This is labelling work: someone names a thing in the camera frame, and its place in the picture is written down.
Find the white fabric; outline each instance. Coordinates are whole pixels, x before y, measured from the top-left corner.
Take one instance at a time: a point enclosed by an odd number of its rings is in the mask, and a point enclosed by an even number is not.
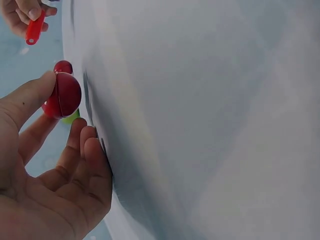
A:
[[[114,174],[114,240],[319,239],[319,8],[63,2],[81,115]]]

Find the small red ball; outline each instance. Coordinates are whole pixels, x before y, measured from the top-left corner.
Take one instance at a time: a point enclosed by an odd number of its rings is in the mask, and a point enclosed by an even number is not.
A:
[[[72,115],[81,102],[81,87],[69,73],[56,74],[53,93],[42,105],[44,113],[52,118],[61,119]]]
[[[68,74],[74,73],[71,63],[66,60],[58,61],[55,64],[53,71],[55,73],[68,73]]]

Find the fingernail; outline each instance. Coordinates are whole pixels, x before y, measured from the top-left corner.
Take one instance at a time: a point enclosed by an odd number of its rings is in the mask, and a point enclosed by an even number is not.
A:
[[[37,8],[32,8],[30,11],[29,11],[29,18],[32,20],[32,21],[35,21],[38,19],[39,17],[39,14],[38,14],[38,9]]]

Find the red key tag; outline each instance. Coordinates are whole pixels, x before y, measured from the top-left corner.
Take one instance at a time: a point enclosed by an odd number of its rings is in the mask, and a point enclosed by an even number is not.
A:
[[[44,10],[41,11],[41,16],[35,20],[30,20],[29,26],[25,34],[25,42],[28,45],[34,45],[39,40],[42,26],[45,22],[46,13]]]

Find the blue floor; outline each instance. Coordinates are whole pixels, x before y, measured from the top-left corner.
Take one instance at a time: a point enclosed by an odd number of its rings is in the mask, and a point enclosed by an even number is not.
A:
[[[54,3],[58,7],[58,14],[49,17],[48,32],[41,35],[38,43],[27,46],[24,39],[14,36],[0,18],[0,98],[7,95],[23,83],[40,77],[44,72],[52,70],[55,62],[63,59],[62,33],[61,33],[61,4]],[[29,119],[26,128],[40,114],[38,110]],[[27,165],[27,171],[32,176],[54,168],[56,161],[69,134],[70,126],[59,123],[48,136],[41,150]],[[101,222],[85,240],[108,240],[111,239],[104,222]]]

